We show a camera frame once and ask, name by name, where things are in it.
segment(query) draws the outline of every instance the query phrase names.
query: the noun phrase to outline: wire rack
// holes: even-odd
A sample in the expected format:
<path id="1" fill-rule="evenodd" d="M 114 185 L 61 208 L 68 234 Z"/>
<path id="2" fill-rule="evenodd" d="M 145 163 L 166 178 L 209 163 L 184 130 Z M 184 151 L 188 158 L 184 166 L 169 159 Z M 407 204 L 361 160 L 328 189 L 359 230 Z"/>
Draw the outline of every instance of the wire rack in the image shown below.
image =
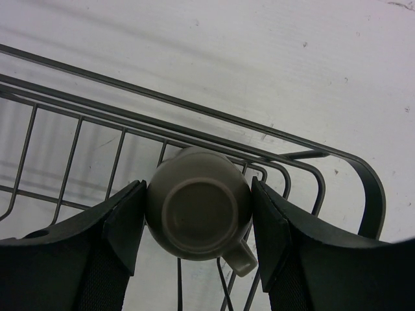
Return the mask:
<path id="1" fill-rule="evenodd" d="M 291 177 L 283 165 L 288 165 L 290 167 L 299 168 L 300 170 L 309 172 L 314 176 L 318 185 L 316 200 L 312 210 L 312 214 L 315 216 L 318 216 L 324 200 L 326 191 L 325 181 L 323 175 L 316 167 L 301 162 L 300 160 L 333 156 L 348 162 L 355 169 L 356 173 L 359 175 L 362 181 L 365 193 L 365 205 L 362 222 L 359 228 L 359 235 L 366 236 L 368 238 L 379 238 L 383 226 L 383 220 L 385 218 L 385 194 L 383 186 L 377 174 L 370 167 L 370 165 L 355 155 L 347 154 L 340 150 L 302 139 L 300 137 L 281 132 L 274 128 L 263 126 L 261 124 L 223 113 L 221 111 L 168 96 L 166 94 L 146 89 L 144 87 L 129 84 L 121 80 L 110 78 L 109 76 L 100 75 L 78 67 L 67 65 L 62 62 L 57 62 L 42 56 L 11 48 L 6 45 L 0 45 L 0 52 L 9 56 L 26 60 L 28 62 L 50 67 L 52 69 L 56 69 L 57 71 L 63 71 L 71 75 L 76 75 L 81 78 L 106 84 L 110 87 L 122 89 L 124 91 L 135 93 L 140 96 L 153 98 L 182 109 L 188 109 L 196 113 L 201 113 L 209 117 L 236 124 L 238 126 L 242 126 L 243 128 L 277 137 L 278 139 L 283 139 L 308 149 L 306 151 L 292 152 L 289 154 L 275 154 L 260 148 L 254 148 L 246 144 L 237 143 L 229 139 L 217 137 L 208 133 L 186 128 L 139 113 L 134 113 L 125 109 L 116 108 L 102 102 L 97 102 L 69 93 L 64 93 L 56 89 L 51 89 L 49 87 L 34 84 L 0 73 L 0 97 L 15 103 L 30 106 L 32 108 L 29 119 L 29 126 L 27 128 L 26 137 L 23 144 L 23 151 L 19 160 L 14 185 L 13 187 L 0 185 L 1 191 L 11 193 L 10 203 L 6 212 L 0 216 L 0 221 L 4 220 L 13 211 L 17 195 L 36 198 L 38 200 L 56 204 L 51 225 L 56 223 L 60 214 L 61 206 L 63 205 L 80 210 L 85 210 L 89 207 L 80 203 L 64 200 L 64 194 L 69 178 L 69 172 L 73 164 L 73 158 L 77 148 L 78 138 L 80 136 L 82 125 L 85 122 L 90 122 L 121 132 L 117 151 L 113 160 L 110 180 L 106 189 L 105 199 L 109 198 L 111 194 L 115 173 L 119 164 L 121 150 L 123 149 L 125 135 L 127 133 L 139 137 L 145 137 L 153 141 L 158 141 L 162 144 L 161 152 L 158 158 L 158 165 L 163 161 L 166 147 L 168 146 L 174 146 L 177 148 L 199 146 L 225 154 L 233 163 L 242 166 L 242 173 L 244 175 L 248 168 L 260 173 L 262 181 L 266 181 L 268 176 L 267 170 L 265 168 L 276 169 L 283 176 L 285 182 L 283 197 L 287 200 L 289 199 L 289 194 L 291 191 Z M 77 127 L 73 137 L 69 157 L 67 159 L 64 177 L 60 186 L 58 197 L 46 196 L 19 188 L 34 121 L 36 119 L 37 112 L 40 110 L 65 115 L 77 121 Z M 180 259 L 178 259 L 177 264 L 178 309 L 182 310 L 182 265 Z M 228 307 L 229 310 L 233 310 L 230 299 L 230 292 L 232 291 L 236 275 L 232 273 L 231 277 L 229 278 L 229 282 L 226 284 L 226 280 L 224 278 L 220 264 L 220 259 L 217 259 L 217 267 L 225 295 L 220 310 L 224 311 L 226 307 Z M 260 276 L 258 270 L 253 279 L 253 283 L 251 285 L 244 310 L 250 309 L 259 281 Z"/>

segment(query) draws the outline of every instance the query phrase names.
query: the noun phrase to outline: upside-down mug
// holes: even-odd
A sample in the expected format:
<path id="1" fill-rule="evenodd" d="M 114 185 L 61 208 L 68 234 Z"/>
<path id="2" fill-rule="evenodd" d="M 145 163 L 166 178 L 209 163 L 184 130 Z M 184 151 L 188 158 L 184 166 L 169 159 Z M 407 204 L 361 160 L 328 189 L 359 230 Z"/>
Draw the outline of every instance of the upside-down mug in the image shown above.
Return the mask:
<path id="1" fill-rule="evenodd" d="M 187 260 L 222 257 L 240 277 L 257 261 L 243 240 L 251 192 L 226 157 L 197 147 L 164 161 L 147 189 L 146 221 L 169 253 Z"/>

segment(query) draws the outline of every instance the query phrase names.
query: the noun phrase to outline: scuffed white surface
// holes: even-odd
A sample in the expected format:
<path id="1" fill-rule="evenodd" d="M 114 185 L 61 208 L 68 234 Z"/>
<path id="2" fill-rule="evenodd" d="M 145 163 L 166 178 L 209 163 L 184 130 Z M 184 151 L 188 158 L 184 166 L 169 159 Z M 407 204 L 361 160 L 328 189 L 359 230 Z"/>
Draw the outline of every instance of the scuffed white surface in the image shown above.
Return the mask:
<path id="1" fill-rule="evenodd" d="M 4 0 L 0 42 L 361 156 L 386 190 L 381 239 L 396 241 L 415 235 L 415 12 L 410 1 L 400 2 L 406 7 L 388 2 Z M 294 150 L 268 136 L 7 56 L 0 55 L 0 70 L 273 152 Z M 27 107 L 0 100 L 4 185 L 14 182 L 29 117 Z M 57 196 L 75 126 L 65 117 L 38 115 L 22 189 Z M 92 125 L 82 131 L 65 199 L 94 204 L 105 196 L 119 133 Z M 149 180 L 160 148 L 127 136 L 114 188 Z M 327 183 L 320 216 L 356 232 L 364 199 L 356 174 L 337 159 L 312 163 Z M 315 181 L 289 171 L 292 202 L 310 210 Z M 268 182 L 282 189 L 278 173 L 270 172 Z M 0 213 L 9 197 L 0 192 Z M 46 226 L 53 208 L 18 198 L 0 224 L 1 238 Z M 62 207 L 60 220 L 75 213 Z M 183 273 L 185 310 L 218 310 L 223 293 L 215 262 L 184 262 Z M 243 308 L 252 277 L 235 283 L 236 310 Z M 145 231 L 124 309 L 175 306 L 175 258 Z M 259 291 L 252 310 L 268 306 Z"/>

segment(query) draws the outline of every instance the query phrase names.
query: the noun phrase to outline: mug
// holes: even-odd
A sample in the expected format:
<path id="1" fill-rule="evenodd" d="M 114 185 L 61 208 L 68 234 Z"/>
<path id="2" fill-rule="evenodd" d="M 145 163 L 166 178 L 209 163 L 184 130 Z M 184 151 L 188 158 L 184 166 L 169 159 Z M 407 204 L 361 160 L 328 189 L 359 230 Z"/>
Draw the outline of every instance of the mug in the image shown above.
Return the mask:
<path id="1" fill-rule="evenodd" d="M 145 217 L 169 253 L 187 260 L 222 257 L 243 277 L 257 265 L 243 240 L 250 201 L 250 188 L 229 159 L 190 147 L 158 167 L 148 185 Z"/>

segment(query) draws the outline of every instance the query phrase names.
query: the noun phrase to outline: gray mug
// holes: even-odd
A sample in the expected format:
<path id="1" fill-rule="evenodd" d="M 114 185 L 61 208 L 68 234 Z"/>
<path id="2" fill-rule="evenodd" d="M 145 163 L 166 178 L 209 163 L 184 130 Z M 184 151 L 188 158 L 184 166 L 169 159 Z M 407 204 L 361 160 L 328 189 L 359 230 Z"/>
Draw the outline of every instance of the gray mug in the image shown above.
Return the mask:
<path id="1" fill-rule="evenodd" d="M 251 191 L 226 157 L 197 147 L 164 161 L 147 189 L 152 236 L 182 259 L 217 257 L 240 277 L 257 265 L 243 236 L 252 217 Z"/>

